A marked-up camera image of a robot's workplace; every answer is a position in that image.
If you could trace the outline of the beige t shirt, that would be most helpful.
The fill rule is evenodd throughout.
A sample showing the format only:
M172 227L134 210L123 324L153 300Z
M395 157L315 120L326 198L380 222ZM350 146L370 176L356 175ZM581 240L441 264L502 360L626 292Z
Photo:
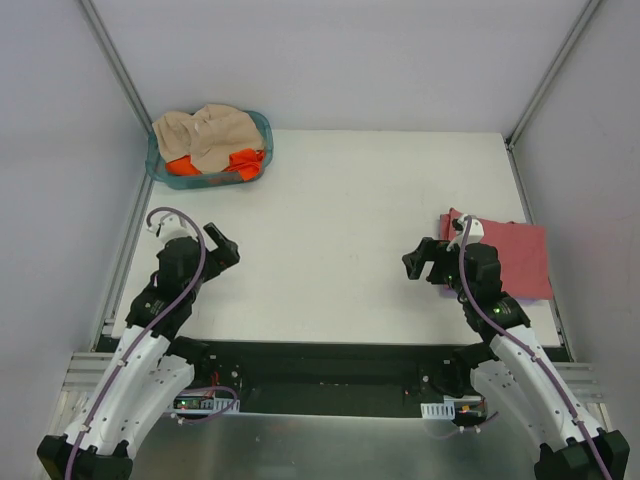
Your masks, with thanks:
M166 163L188 156L202 174L222 172L232 154L266 146L250 115L227 105L207 104L194 114L169 111L152 126Z

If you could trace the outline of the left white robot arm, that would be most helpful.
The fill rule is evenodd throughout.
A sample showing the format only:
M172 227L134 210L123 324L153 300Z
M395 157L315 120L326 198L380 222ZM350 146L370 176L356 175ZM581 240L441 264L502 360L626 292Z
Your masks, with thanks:
M184 392L218 391L207 344L180 335L201 286L240 261L214 224L190 235L171 215L153 226L158 268L134 298L104 374L77 417L37 456L52 479L127 479L144 439Z

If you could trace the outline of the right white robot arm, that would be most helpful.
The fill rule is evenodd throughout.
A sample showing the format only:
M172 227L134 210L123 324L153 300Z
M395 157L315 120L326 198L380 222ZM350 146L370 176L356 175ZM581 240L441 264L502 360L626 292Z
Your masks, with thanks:
M454 351L430 377L439 393L476 393L531 447L538 479L621 479L630 446L588 411L557 372L519 303L502 288L497 250L425 237L403 256L416 280L426 265L429 283L457 295L480 342Z

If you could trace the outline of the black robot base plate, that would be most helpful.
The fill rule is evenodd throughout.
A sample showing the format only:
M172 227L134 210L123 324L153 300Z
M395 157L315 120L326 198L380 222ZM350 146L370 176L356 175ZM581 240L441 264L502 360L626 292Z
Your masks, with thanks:
M178 339L193 386L223 387L243 413L417 418L424 404L477 396L481 344L377 345Z

